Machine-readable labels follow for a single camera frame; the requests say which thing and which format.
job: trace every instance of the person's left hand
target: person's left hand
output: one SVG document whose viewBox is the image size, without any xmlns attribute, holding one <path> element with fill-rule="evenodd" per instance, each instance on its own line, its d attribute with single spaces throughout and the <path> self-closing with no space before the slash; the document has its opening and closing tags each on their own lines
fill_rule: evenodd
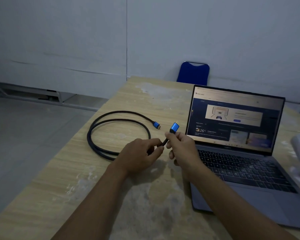
<svg viewBox="0 0 300 240">
<path fill-rule="evenodd" d="M 148 140 L 135 139 L 128 143 L 112 163 L 113 166 L 129 175 L 150 167 L 163 153 L 164 146 L 160 146 L 159 138 Z"/>
</svg>

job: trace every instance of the web page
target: web page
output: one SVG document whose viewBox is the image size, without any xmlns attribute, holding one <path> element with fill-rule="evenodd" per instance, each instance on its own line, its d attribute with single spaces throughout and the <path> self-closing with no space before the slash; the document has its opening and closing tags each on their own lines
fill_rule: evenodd
<svg viewBox="0 0 300 240">
<path fill-rule="evenodd" d="M 186 133 L 196 141 L 271 152 L 283 102 L 195 88 Z"/>
</svg>

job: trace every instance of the person's left arm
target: person's left arm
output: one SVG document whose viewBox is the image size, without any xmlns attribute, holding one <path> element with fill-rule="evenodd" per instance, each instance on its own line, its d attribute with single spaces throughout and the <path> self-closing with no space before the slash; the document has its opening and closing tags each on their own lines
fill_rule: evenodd
<svg viewBox="0 0 300 240">
<path fill-rule="evenodd" d="M 158 138 L 135 139 L 128 143 L 52 240 L 108 238 L 123 182 L 130 174 L 148 168 L 160 157 L 164 151 L 160 144 Z M 148 155 L 148 150 L 153 151 L 152 154 Z"/>
</svg>

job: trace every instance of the wooden tabletop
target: wooden tabletop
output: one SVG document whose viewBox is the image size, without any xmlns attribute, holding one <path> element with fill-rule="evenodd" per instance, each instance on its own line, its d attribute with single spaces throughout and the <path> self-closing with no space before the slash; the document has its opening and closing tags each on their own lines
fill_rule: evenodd
<svg viewBox="0 0 300 240">
<path fill-rule="evenodd" d="M 83 201 L 110 163 L 88 146 L 86 134 L 95 118 L 114 110 L 135 111 L 157 121 L 161 129 L 133 114 L 104 119 L 135 119 L 153 138 L 164 140 L 175 121 L 185 131 L 192 89 L 192 84 L 130 78 L 0 214 L 0 239 L 50 239 Z M 290 144 L 297 133 L 300 114 L 285 107 L 273 155 L 287 171 L 297 163 Z M 92 135 L 97 145 L 118 152 L 138 137 L 147 138 L 144 128 L 123 121 L 101 125 Z M 192 210 L 189 185 L 168 152 L 125 182 L 110 239 L 231 239 L 214 215 Z M 300 239 L 299 230 L 288 231 Z"/>
</svg>

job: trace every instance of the gray laptop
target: gray laptop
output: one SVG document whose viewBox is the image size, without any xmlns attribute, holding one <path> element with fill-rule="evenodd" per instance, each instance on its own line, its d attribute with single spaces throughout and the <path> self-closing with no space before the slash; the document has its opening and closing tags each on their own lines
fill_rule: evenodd
<svg viewBox="0 0 300 240">
<path fill-rule="evenodd" d="M 202 163 L 246 201 L 276 223 L 300 228 L 300 188 L 272 157 L 284 102 L 195 85 L 186 134 Z M 212 211 L 193 184 L 191 194 L 194 209 Z"/>
</svg>

